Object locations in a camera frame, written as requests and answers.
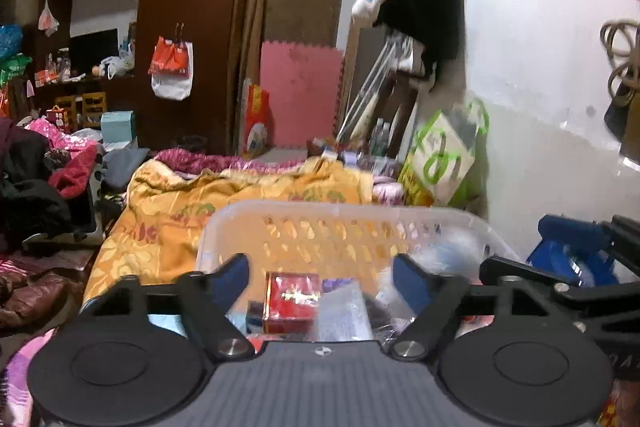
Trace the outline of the grey black box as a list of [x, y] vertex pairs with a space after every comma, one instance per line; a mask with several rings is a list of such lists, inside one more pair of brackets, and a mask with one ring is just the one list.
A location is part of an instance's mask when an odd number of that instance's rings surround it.
[[310, 339], [324, 343], [394, 340], [413, 321], [414, 313], [398, 291], [385, 284], [377, 293], [364, 291], [355, 279], [324, 280]]

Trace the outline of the blue fabric shopping bag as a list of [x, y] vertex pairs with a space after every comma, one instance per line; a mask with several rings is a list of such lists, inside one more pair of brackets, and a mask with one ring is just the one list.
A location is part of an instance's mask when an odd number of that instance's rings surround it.
[[570, 245], [545, 241], [541, 236], [527, 262], [536, 269], [566, 277], [578, 286], [596, 287], [618, 283], [614, 274], [614, 259], [605, 251], [585, 253]]

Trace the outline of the red cigarette box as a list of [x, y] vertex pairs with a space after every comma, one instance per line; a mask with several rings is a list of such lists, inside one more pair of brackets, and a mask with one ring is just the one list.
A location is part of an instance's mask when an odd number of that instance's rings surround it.
[[320, 297], [318, 274], [268, 272], [262, 328], [266, 334], [306, 335], [316, 318]]

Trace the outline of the translucent white plastic basket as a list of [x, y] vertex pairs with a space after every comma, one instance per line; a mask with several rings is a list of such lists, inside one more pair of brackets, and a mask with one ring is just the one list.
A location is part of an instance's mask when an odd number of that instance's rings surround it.
[[460, 210], [266, 200], [216, 212], [201, 236], [195, 268], [213, 272], [236, 254], [250, 262], [250, 279], [232, 317], [251, 334], [295, 340], [312, 340], [311, 330], [273, 335], [262, 328], [268, 272], [318, 274], [321, 286], [324, 280], [355, 279], [375, 294], [385, 284], [393, 288], [398, 254], [416, 254], [438, 273], [473, 282], [486, 258], [518, 257], [487, 222]]

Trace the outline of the green white tote bag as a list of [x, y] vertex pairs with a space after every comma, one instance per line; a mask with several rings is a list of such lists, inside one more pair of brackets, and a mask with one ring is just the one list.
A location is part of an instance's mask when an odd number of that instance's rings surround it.
[[477, 145], [489, 131], [479, 98], [439, 109], [415, 134], [398, 181], [405, 204], [463, 209], [476, 199], [472, 173]]

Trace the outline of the brown hanging bag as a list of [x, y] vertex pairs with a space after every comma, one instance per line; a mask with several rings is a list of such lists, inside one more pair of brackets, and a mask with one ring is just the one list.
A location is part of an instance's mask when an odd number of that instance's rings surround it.
[[639, 164], [639, 23], [610, 20], [600, 30], [600, 41], [611, 67], [605, 126], [620, 141], [620, 155]]

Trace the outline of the dark clothes pile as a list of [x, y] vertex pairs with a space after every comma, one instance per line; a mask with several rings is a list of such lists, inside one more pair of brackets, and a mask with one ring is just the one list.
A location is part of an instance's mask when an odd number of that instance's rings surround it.
[[55, 150], [43, 134], [1, 119], [1, 251], [96, 247], [103, 148], [88, 141]]

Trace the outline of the orange white hanging bag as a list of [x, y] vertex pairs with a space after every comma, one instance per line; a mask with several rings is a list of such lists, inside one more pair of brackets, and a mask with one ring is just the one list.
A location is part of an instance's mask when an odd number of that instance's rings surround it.
[[158, 38], [148, 73], [157, 98], [178, 102], [189, 98], [194, 74], [193, 43]]

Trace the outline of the pink foam mat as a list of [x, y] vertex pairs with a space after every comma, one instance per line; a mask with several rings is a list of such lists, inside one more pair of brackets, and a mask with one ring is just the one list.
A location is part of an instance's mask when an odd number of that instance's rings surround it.
[[266, 41], [260, 87], [269, 92], [271, 139], [276, 147], [303, 147], [333, 133], [343, 53], [327, 46]]

